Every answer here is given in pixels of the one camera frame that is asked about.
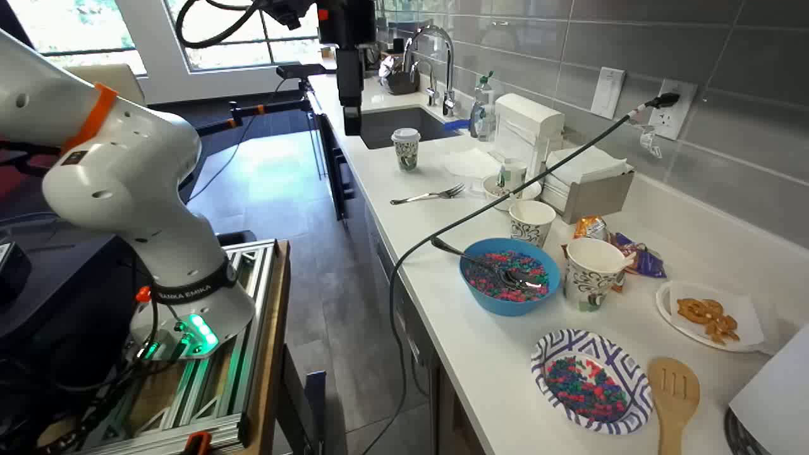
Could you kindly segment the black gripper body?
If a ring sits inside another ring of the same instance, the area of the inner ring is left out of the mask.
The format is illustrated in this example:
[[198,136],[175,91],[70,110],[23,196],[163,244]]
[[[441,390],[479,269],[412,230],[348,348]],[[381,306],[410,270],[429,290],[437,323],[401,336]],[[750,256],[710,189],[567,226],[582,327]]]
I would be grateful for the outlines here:
[[337,49],[337,89],[345,132],[361,135],[361,45],[375,40],[375,0],[317,0],[318,35]]

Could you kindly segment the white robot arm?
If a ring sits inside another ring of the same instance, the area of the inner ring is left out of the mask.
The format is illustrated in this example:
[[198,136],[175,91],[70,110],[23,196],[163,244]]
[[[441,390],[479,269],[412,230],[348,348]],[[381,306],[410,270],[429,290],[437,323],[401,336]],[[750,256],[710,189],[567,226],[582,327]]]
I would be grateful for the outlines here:
[[256,306],[218,235],[179,197],[203,153],[181,117],[89,84],[0,34],[0,140],[55,156],[44,175],[49,207],[128,244],[151,276],[151,302],[178,313],[173,341],[187,356],[218,352],[250,323]]

